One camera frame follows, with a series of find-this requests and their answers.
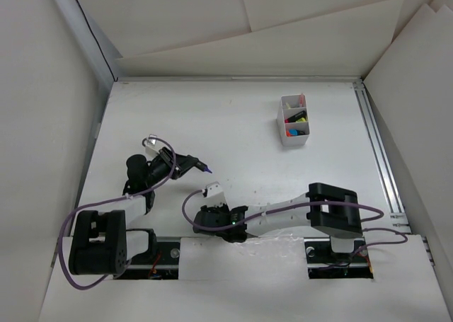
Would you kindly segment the purple tip black highlighter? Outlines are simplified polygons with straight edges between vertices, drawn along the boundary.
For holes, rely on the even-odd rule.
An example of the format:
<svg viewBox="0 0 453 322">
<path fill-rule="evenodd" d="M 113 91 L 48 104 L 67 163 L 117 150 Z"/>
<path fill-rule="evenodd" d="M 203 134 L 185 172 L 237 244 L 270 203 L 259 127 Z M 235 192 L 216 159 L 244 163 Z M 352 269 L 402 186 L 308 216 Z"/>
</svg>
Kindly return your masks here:
<svg viewBox="0 0 453 322">
<path fill-rule="evenodd" d="M 207 164 L 201 162 L 201 161 L 197 161 L 195 163 L 195 167 L 202 171 L 202 172 L 205 172 L 205 173 L 212 173 L 212 171 L 209 169 L 209 167 L 207 166 Z"/>
</svg>

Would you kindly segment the blue tip black highlighter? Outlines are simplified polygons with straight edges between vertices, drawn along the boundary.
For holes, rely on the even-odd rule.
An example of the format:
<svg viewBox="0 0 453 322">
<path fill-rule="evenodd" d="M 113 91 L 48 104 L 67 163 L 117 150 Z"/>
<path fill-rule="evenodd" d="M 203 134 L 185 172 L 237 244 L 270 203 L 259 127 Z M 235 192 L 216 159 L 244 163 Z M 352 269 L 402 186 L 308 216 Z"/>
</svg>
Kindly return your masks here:
<svg viewBox="0 0 453 322">
<path fill-rule="evenodd" d="M 299 134 L 297 136 L 292 136 L 292 137 L 298 137 L 298 136 L 304 136 L 306 133 L 304 131 L 298 130 Z"/>
</svg>

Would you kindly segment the pink cap black highlighter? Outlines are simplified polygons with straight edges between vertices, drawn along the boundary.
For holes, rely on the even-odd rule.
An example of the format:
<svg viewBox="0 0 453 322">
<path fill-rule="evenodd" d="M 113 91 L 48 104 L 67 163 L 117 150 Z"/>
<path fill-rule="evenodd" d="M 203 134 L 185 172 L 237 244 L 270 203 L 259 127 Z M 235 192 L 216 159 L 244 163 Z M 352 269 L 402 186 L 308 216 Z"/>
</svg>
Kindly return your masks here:
<svg viewBox="0 0 453 322">
<path fill-rule="evenodd" d="M 287 119 L 285 119 L 285 123 L 291 123 L 291 122 L 296 122 L 297 120 L 299 120 L 301 117 L 304 117 L 303 115 L 297 113 L 295 115 L 292 115 L 290 117 L 288 117 Z"/>
</svg>

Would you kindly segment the yellow cap black highlighter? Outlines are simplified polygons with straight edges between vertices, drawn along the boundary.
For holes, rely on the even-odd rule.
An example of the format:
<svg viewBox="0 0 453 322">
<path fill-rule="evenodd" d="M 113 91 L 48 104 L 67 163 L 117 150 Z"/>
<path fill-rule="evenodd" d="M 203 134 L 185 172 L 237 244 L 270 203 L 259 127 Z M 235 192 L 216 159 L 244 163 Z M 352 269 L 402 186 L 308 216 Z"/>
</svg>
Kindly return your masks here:
<svg viewBox="0 0 453 322">
<path fill-rule="evenodd" d="M 306 111 L 303 110 L 303 111 L 300 111 L 300 112 L 288 117 L 285 120 L 285 123 L 306 122 L 306 117 L 307 117 Z"/>
</svg>

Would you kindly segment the pink clear pen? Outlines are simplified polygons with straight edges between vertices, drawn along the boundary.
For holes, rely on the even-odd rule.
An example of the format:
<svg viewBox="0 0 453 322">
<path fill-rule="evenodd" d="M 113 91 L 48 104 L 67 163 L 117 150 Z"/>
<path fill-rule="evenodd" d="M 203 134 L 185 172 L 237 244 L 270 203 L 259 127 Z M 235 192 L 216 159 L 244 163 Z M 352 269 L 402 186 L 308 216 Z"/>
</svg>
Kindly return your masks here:
<svg viewBox="0 0 453 322">
<path fill-rule="evenodd" d="M 300 108 L 306 107 L 306 98 L 305 98 L 305 95 L 303 93 L 301 93 L 300 96 L 299 96 L 299 107 Z"/>
</svg>

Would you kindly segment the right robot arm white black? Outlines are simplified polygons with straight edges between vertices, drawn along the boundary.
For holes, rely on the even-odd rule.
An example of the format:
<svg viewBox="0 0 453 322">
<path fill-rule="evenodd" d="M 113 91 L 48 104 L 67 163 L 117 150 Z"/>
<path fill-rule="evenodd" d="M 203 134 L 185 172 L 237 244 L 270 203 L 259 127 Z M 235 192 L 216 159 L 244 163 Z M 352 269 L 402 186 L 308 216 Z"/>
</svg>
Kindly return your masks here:
<svg viewBox="0 0 453 322">
<path fill-rule="evenodd" d="M 193 220 L 193 232 L 218 236 L 230 243 L 299 226 L 329 236 L 327 252 L 337 261 L 355 250 L 362 236 L 357 193 L 324 183 L 312 183 L 308 192 L 285 202 L 229 208 L 219 183 L 202 191 L 206 204 Z"/>
</svg>

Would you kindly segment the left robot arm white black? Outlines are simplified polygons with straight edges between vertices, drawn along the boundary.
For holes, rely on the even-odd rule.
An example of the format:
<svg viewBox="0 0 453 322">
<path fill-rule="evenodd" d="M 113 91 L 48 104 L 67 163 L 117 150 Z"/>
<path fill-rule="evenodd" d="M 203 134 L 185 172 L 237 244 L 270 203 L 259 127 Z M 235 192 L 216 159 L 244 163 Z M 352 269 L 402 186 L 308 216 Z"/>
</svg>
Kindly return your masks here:
<svg viewBox="0 0 453 322">
<path fill-rule="evenodd" d="M 210 172 L 198 158 L 173 154 L 166 147 L 150 161 L 135 154 L 126 160 L 126 167 L 123 199 L 77 214 L 69 254 L 71 274 L 118 276 L 133 261 L 153 262 L 159 254 L 154 230 L 136 229 L 132 223 L 150 213 L 156 185 L 177 180 L 192 168 Z"/>
</svg>

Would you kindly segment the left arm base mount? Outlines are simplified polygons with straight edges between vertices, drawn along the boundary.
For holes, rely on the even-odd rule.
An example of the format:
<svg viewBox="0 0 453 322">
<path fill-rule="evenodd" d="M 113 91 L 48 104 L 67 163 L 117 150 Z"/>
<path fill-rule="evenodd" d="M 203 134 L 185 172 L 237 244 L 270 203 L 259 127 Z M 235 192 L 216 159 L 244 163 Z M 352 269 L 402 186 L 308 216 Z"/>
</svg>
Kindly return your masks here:
<svg viewBox="0 0 453 322">
<path fill-rule="evenodd" d="M 179 277 L 180 237 L 155 237 L 151 254 L 133 257 L 129 267 L 116 280 L 177 280 Z"/>
</svg>

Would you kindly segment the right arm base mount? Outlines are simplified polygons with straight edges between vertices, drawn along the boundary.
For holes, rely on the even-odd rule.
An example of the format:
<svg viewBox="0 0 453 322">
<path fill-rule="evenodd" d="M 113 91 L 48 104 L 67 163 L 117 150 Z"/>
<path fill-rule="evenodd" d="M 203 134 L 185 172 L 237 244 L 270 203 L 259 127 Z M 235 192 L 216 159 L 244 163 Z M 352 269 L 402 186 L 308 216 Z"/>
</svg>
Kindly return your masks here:
<svg viewBox="0 0 453 322">
<path fill-rule="evenodd" d="M 334 253 L 328 238 L 304 241 L 309 279 L 373 279 L 367 249 L 356 253 Z"/>
</svg>

